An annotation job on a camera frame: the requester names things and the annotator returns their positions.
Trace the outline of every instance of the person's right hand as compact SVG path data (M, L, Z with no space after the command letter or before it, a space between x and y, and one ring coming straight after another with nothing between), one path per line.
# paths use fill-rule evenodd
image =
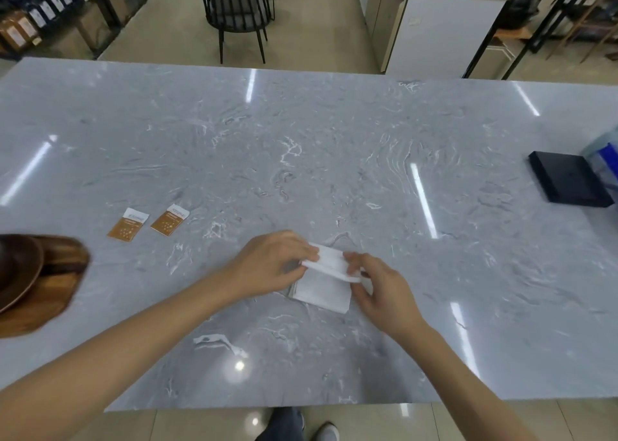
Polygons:
M348 274L362 267L371 278L373 295L360 283L350 283L351 293L361 311L393 340L400 341L419 326L425 325L406 279L382 260L369 254L344 252L350 264Z

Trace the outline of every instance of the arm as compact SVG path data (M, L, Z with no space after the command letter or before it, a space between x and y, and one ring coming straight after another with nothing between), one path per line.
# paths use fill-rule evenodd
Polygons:
M373 295L359 283L351 284L360 309L417 362L466 440L537 439L423 320L404 277L369 254L347 252L345 257L348 273L363 267L373 283Z
M209 316L300 279L305 267L288 273L282 268L305 259L317 260L317 248L291 231L254 237L225 268L5 388L0 440L70 437Z

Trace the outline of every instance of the marble table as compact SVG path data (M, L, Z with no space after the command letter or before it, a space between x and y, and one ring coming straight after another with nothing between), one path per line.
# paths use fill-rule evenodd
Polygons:
M0 80L0 231L72 235L93 262L66 312L0 341L0 387L252 236L294 228L400 270L501 398L616 396L618 213L546 202L525 158L579 152L614 127L617 98L604 86L26 59ZM191 214L166 237L149 226L172 203ZM106 234L128 206L151 218L126 244ZM109 409L436 399L356 305L339 315L270 294L204 322Z

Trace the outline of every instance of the pant leg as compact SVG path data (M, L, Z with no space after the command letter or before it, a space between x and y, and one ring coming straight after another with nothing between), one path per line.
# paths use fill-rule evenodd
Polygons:
M267 428L255 441L303 441L303 419L296 407L273 410Z

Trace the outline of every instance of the wooden tray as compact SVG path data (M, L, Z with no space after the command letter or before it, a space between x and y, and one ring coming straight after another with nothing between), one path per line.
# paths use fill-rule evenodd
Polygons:
M76 239L57 235L32 237L44 252L42 271L28 293L0 314L0 338L33 332L63 312L90 262L88 250Z

